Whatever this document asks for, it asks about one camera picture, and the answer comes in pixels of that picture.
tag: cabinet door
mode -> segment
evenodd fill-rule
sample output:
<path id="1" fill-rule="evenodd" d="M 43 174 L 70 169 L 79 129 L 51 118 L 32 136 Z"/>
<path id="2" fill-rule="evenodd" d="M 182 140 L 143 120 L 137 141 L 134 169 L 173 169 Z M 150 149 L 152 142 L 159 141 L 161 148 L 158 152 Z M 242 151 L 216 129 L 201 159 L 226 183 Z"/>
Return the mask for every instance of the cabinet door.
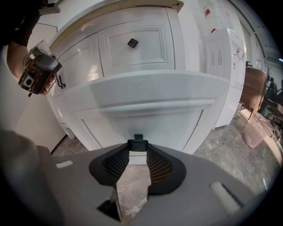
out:
<path id="1" fill-rule="evenodd" d="M 143 134 L 150 143 L 181 151 L 194 136 L 188 146 L 192 154 L 215 125 L 228 85 L 228 80 L 197 72 L 138 71 L 77 86 L 54 101 L 89 150 Z M 209 108 L 223 93 L 217 108 Z"/>
<path id="2" fill-rule="evenodd" d="M 102 78 L 97 33 L 74 45 L 59 61 L 63 66 L 62 80 L 69 88 Z"/>
<path id="3" fill-rule="evenodd" d="M 138 41 L 133 48 L 131 39 Z M 169 20 L 123 23 L 98 32 L 104 76 L 123 72 L 175 69 Z"/>

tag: concrete floor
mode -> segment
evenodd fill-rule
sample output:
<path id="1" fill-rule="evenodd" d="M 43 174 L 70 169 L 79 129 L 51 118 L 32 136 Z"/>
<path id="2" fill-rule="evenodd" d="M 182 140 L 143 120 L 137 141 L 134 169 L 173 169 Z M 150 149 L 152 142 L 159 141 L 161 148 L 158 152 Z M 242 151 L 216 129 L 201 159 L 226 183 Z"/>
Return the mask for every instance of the concrete floor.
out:
<path id="1" fill-rule="evenodd" d="M 280 164 L 263 141 L 250 148 L 242 133 L 247 120 L 239 114 L 228 126 L 212 130 L 194 155 L 208 159 L 243 182 L 255 194 L 267 190 L 276 177 Z M 53 155 L 88 151 L 78 139 L 66 138 Z M 147 166 L 127 166 L 117 183 L 123 222 L 129 222 L 147 200 L 150 185 Z"/>

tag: refrigerator vent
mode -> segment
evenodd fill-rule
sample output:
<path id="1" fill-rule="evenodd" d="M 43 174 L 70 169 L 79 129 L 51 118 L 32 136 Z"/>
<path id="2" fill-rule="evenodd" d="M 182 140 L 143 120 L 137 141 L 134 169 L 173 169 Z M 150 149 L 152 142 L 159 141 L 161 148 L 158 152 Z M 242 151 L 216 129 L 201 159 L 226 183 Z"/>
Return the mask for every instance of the refrigerator vent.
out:
<path id="1" fill-rule="evenodd" d="M 222 65 L 223 64 L 223 54 L 222 54 L 222 49 L 217 50 L 217 64 Z"/>
<path id="2" fill-rule="evenodd" d="M 210 64 L 215 65 L 215 52 L 214 51 L 210 52 Z"/>

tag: laundry basket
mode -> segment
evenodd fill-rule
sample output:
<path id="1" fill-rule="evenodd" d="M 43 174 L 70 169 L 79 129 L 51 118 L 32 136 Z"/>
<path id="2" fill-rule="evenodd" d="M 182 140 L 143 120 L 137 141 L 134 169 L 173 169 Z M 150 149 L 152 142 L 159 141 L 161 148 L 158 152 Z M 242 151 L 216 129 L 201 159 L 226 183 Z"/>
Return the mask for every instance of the laundry basket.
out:
<path id="1" fill-rule="evenodd" d="M 256 113 L 249 123 L 246 132 L 244 133 L 244 140 L 251 148 L 256 147 L 265 136 L 272 130 L 270 122 Z"/>

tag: red label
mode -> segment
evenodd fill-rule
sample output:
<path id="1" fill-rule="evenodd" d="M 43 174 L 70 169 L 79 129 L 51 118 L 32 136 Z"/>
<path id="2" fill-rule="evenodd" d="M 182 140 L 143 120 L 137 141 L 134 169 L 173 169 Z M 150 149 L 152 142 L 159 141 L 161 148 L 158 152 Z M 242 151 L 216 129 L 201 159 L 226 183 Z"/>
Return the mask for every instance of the red label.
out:
<path id="1" fill-rule="evenodd" d="M 207 17 L 209 14 L 210 14 L 210 11 L 209 11 L 209 9 L 207 9 L 207 10 L 205 10 L 205 17 Z"/>

